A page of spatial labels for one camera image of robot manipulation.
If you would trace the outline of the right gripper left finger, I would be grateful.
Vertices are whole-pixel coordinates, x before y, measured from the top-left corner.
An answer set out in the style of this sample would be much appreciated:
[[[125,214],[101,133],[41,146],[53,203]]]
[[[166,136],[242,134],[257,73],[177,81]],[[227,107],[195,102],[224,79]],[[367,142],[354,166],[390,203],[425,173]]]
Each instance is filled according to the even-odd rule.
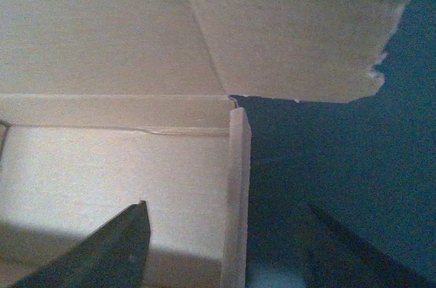
[[[13,286],[141,287],[150,239],[148,208],[141,201]]]

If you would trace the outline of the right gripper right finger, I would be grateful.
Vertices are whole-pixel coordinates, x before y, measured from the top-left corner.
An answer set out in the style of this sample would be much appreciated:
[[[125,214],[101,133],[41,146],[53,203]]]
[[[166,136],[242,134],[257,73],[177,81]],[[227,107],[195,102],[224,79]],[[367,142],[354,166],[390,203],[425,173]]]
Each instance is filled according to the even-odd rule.
[[[305,223],[307,287],[432,287],[433,282],[309,204]]]

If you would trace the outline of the cardboard box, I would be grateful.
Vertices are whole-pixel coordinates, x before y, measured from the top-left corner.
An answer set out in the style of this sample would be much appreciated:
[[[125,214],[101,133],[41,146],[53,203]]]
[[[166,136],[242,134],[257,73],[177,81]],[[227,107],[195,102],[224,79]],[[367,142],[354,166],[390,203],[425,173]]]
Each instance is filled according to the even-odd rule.
[[[234,96],[376,94],[408,1],[1,0],[1,281],[143,199],[143,287],[243,287]]]

